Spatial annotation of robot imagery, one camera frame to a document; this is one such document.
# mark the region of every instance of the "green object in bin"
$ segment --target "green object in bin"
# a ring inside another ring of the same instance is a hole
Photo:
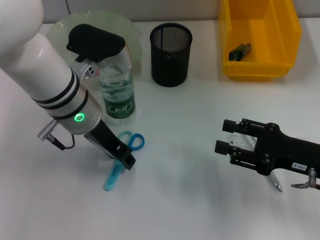
[[[251,52],[251,44],[241,44],[229,53],[229,61],[240,62],[244,56]]]

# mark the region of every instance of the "cable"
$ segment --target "cable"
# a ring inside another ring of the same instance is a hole
[[[73,149],[74,146],[76,145],[75,136],[73,134],[71,134],[71,138],[72,138],[72,145],[66,146],[65,149]]]

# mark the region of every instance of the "black mesh cup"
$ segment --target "black mesh cup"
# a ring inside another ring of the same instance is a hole
[[[177,23],[157,26],[150,34],[151,74],[164,87],[182,84],[188,75],[192,34]]]

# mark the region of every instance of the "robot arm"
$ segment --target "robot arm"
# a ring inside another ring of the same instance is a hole
[[[320,145],[293,137],[280,131],[275,123],[261,123],[242,119],[237,123],[224,120],[222,130],[229,133],[240,133],[257,138],[254,151],[229,145],[227,142],[216,141],[215,152],[230,155],[230,163],[244,168],[256,170],[268,176],[274,169],[286,169],[309,176],[308,186],[291,185],[297,188],[317,188],[317,172],[320,172]]]
[[[0,3],[0,67],[54,119],[39,137],[65,149],[51,135],[59,123],[72,135],[86,135],[131,169],[136,161],[131,150],[102,121],[100,105],[38,33],[42,21],[41,0]]]

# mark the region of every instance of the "wall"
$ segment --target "wall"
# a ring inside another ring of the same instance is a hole
[[[220,0],[42,0],[46,23],[71,13],[110,10],[133,21],[174,21],[216,19]],[[301,18],[320,17],[320,0],[293,0]]]

